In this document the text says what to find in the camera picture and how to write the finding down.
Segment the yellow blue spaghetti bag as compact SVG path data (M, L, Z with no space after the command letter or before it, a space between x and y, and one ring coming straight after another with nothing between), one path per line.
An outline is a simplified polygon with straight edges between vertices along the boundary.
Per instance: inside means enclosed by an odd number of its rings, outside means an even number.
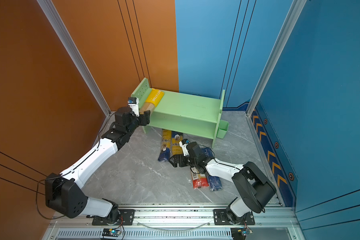
M161 141L161 151L158 157L158 161L168 162L171 156L171 140L172 140L172 131L162 130L162 141Z

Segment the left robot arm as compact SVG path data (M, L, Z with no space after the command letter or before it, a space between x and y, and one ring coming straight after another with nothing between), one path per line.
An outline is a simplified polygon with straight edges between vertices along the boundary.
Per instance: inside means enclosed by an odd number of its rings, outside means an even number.
M88 197L82 188L108 158L129 142L138 127L150 123L151 114L150 110L139 113L131 107L122 107L114 112L115 121L108 131L99 134L97 144L90 151L60 174L46 177L46 206L70 219L89 216L108 225L116 224L121 218L118 204Z

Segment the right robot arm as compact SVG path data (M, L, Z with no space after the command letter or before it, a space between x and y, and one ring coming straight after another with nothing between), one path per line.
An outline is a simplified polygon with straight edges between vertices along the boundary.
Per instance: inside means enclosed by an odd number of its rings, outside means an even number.
M219 177L233 183L239 193L217 220L223 224L244 225L245 218L265 211L277 193L274 184L253 162L244 165L218 160L212 149L185 139L180 142L182 152L169 158L173 167L190 167L193 173Z

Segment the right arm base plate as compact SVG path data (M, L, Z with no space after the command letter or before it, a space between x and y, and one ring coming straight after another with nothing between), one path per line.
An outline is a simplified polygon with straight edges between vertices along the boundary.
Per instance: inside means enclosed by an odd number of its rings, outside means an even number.
M214 209L214 223L217 226L222 225L255 225L253 212L248 212L241 217L236 216L232 211L227 209Z

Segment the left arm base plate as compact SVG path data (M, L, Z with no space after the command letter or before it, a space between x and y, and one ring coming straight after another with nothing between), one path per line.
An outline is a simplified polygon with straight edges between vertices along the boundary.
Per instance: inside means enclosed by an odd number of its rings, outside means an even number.
M135 218L135 210L119 209L111 211L107 217L93 217L93 226L131 226Z

